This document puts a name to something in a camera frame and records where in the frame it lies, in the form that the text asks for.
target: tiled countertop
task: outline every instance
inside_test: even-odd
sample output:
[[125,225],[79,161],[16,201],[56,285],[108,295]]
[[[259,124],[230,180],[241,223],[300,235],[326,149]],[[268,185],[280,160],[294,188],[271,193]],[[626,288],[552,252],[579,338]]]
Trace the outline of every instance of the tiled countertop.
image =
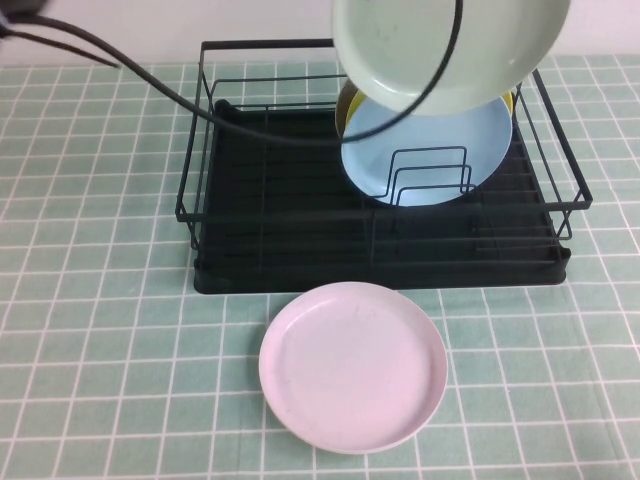
[[[596,200],[569,281],[405,292],[450,385],[415,439],[355,457],[296,440],[260,393],[292,295],[193,290],[173,215],[190,115],[126,71],[0,69],[0,477],[640,478],[640,57],[541,69]],[[195,66],[154,71],[194,96]]]

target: plate rim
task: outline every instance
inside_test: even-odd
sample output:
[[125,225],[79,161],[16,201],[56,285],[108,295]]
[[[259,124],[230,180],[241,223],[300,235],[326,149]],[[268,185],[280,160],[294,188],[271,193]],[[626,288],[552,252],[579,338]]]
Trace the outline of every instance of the plate rim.
[[[401,437],[398,440],[395,440],[394,442],[390,442],[387,443],[385,445],[381,445],[379,447],[374,447],[374,448],[367,448],[367,449],[340,449],[340,448],[333,448],[331,446],[328,445],[320,445],[319,443],[315,442],[312,439],[307,438],[305,435],[300,434],[298,432],[296,432],[293,428],[291,428],[290,425],[287,424],[287,422],[283,421],[283,418],[281,417],[281,415],[279,415],[279,412],[276,411],[276,409],[274,409],[272,407],[272,403],[269,401],[269,393],[267,392],[271,392],[272,390],[270,388],[265,389],[265,381],[263,380],[263,378],[265,376],[268,376],[265,372],[264,369],[266,368],[264,365],[264,361],[263,359],[265,358],[265,355],[263,354],[263,350],[264,350],[264,346],[267,343],[266,340],[268,337],[273,337],[274,335],[277,335],[277,333],[274,333],[276,331],[276,329],[272,329],[271,326],[276,322],[279,321],[280,323],[287,321],[287,317],[289,316],[289,313],[287,311],[293,310],[296,306],[305,303],[305,296],[309,293],[317,293],[320,290],[324,290],[324,289],[340,289],[341,287],[344,286],[365,286],[365,288],[374,288],[378,291],[380,291],[380,289],[385,290],[387,292],[391,292],[392,294],[394,294],[394,296],[397,296],[396,298],[398,298],[400,301],[405,302],[405,304],[409,305],[410,308],[414,309],[416,311],[416,313],[419,313],[420,316],[423,316],[424,319],[428,322],[428,324],[430,324],[430,326],[433,328],[434,332],[436,333],[435,337],[437,338],[436,340],[436,345],[437,345],[437,349],[439,350],[438,352],[438,358],[440,358],[441,362],[438,362],[439,365],[442,365],[442,372],[444,374],[444,380],[442,382],[440,391],[438,391],[438,401],[435,404],[435,407],[433,409],[433,411],[429,414],[429,416],[425,419],[425,421],[423,423],[421,423],[419,426],[417,426],[411,433]],[[409,440],[410,438],[414,437],[416,434],[418,434],[418,432],[420,432],[430,421],[431,419],[434,417],[434,415],[438,412],[442,401],[444,399],[445,393],[446,393],[446,389],[447,389],[447,385],[449,383],[449,355],[448,355],[448,350],[447,347],[445,345],[444,339],[442,338],[442,335],[440,334],[440,331],[438,330],[438,327],[436,326],[436,324],[433,322],[433,320],[431,319],[431,317],[429,317],[429,315],[427,315],[427,313],[420,308],[415,302],[413,302],[410,298],[406,297],[405,295],[402,295],[401,293],[399,293],[396,290],[392,290],[390,288],[386,288],[383,287],[381,285],[377,285],[377,284],[373,284],[373,283],[367,283],[367,282],[337,282],[337,283],[330,283],[330,284],[326,284],[326,285],[322,285],[320,287],[316,287],[314,289],[311,289],[305,293],[303,293],[302,295],[296,297],[295,299],[293,299],[291,302],[289,302],[274,318],[273,320],[269,323],[269,326],[267,327],[267,332],[265,333],[263,340],[262,340],[262,344],[260,345],[260,354],[259,354],[259,358],[258,358],[258,375],[259,375],[259,379],[260,379],[260,386],[262,389],[262,393],[265,399],[266,404],[269,406],[271,412],[273,413],[273,415],[278,419],[278,421],[280,423],[282,423],[282,425],[287,429],[288,432],[290,432],[291,434],[293,434],[294,436],[296,436],[297,438],[299,438],[300,440],[308,443],[309,445],[319,448],[321,450],[325,450],[328,452],[332,452],[332,453],[338,453],[338,454],[343,454],[343,455],[363,455],[363,454],[369,454],[369,453],[377,453],[377,452],[382,452],[385,450],[389,450],[393,447],[396,447],[404,442],[406,442],[407,440]]]

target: cord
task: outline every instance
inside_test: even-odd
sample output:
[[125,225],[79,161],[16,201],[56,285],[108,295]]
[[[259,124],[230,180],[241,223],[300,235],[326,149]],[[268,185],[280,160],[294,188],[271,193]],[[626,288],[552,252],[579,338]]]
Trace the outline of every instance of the cord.
[[29,40],[31,42],[40,43],[42,45],[48,45],[49,47],[58,48],[60,50],[73,53],[80,57],[88,58],[89,60],[93,60],[94,62],[101,63],[103,65],[106,65],[107,67],[120,68],[120,65],[118,65],[117,63],[113,63],[113,62],[110,62],[109,60],[105,60],[104,58],[100,58],[97,55],[94,55],[93,53],[85,52],[84,50],[74,47],[73,45],[67,45],[66,43],[58,42],[56,40],[50,40],[48,38],[40,37],[38,35],[33,35],[31,33],[16,32],[15,30],[5,28],[2,31],[2,37],[3,38],[4,37],[22,38],[23,40]]
[[78,37],[86,42],[98,47],[100,50],[112,56],[114,59],[122,63],[124,66],[133,71],[136,75],[142,78],[144,81],[149,83],[152,87],[158,90],[163,95],[167,96],[186,110],[192,112],[199,117],[212,122],[214,125],[226,128],[229,131],[234,133],[250,136],[254,139],[261,140],[267,143],[276,144],[276,145],[287,145],[293,147],[336,147],[340,146],[343,143],[352,143],[360,140],[364,140],[374,135],[378,135],[379,133],[388,130],[389,128],[397,125],[399,122],[404,120],[406,117],[411,115],[427,98],[433,89],[436,87],[440,79],[442,78],[447,66],[449,65],[449,61],[451,60],[451,56],[453,55],[453,51],[455,49],[455,45],[458,41],[458,36],[460,34],[460,27],[462,25],[462,12],[463,12],[463,0],[455,0],[455,13],[453,18],[453,27],[451,29],[451,36],[449,38],[449,43],[447,45],[447,49],[445,54],[436,70],[433,78],[426,86],[424,91],[416,98],[416,100],[409,105],[405,110],[400,112],[394,118],[388,120],[387,122],[379,125],[371,130],[359,133],[357,135],[351,135],[348,137],[344,137],[341,140],[309,140],[304,138],[297,137],[285,137],[280,135],[272,135],[268,133],[258,132],[256,130],[247,129],[236,125],[235,123],[229,122],[224,118],[216,115],[215,113],[208,112],[194,103],[190,102],[186,98],[182,97],[180,94],[169,88],[167,85],[162,83],[152,74],[147,72],[144,68],[142,68],[135,61],[127,57],[124,53],[108,44],[104,40],[96,37],[92,33],[83,30],[80,27],[76,27],[75,25],[68,24],[61,20],[55,20],[52,18],[42,17],[40,15],[31,15],[31,14],[20,14],[20,15],[12,15],[9,17],[9,21],[16,24],[26,24],[26,25],[39,25],[42,27],[48,27],[55,30],[60,30],[62,32],[71,34],[75,37]]

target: pink plate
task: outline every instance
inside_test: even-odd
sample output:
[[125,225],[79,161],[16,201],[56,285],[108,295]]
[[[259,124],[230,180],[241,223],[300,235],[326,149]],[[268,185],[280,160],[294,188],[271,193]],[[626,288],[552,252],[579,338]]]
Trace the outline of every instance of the pink plate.
[[278,419],[323,450],[385,450],[420,430],[447,384],[447,354],[429,317],[393,290],[325,285],[273,320],[260,382]]

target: metal wire rack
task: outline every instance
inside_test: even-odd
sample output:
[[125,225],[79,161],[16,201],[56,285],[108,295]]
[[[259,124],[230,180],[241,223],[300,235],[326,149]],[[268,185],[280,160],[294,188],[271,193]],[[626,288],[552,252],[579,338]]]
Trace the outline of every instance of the metal wire rack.
[[[330,47],[331,40],[205,42],[196,103],[248,128],[335,138],[335,101],[232,105],[217,92],[229,84],[344,75],[209,79],[206,73],[206,53],[213,50]],[[378,197],[391,194],[392,205],[351,184],[339,148],[274,147],[194,116],[176,217],[189,228],[197,251],[196,289],[301,291],[347,280],[391,288],[562,282],[571,252],[561,240],[572,237],[571,213],[588,209],[593,198],[538,72],[514,95],[513,140],[487,181],[470,183],[464,146],[399,150],[391,159],[387,191]],[[543,148],[533,110],[544,112],[557,148]],[[458,152],[460,163],[394,167],[397,156],[438,150]],[[551,158],[554,151],[562,158]],[[460,169],[460,183],[396,191],[401,171],[438,168]],[[570,181],[554,179],[559,169]],[[459,189],[463,195],[441,205],[397,206],[404,192],[430,188]]]

